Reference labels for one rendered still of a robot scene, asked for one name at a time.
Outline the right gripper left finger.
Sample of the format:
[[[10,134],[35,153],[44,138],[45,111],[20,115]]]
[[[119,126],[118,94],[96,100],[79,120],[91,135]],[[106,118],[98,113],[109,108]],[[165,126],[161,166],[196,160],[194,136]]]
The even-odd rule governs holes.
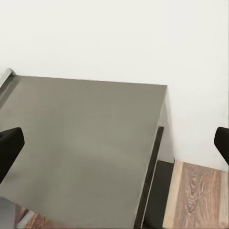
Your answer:
[[[21,127],[0,132],[0,183],[25,145]]]

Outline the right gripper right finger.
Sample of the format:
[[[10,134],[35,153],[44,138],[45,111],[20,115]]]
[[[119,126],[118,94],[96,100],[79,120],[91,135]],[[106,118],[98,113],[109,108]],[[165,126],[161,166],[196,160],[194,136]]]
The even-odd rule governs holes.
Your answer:
[[[214,145],[229,165],[229,128],[218,127],[214,138]]]

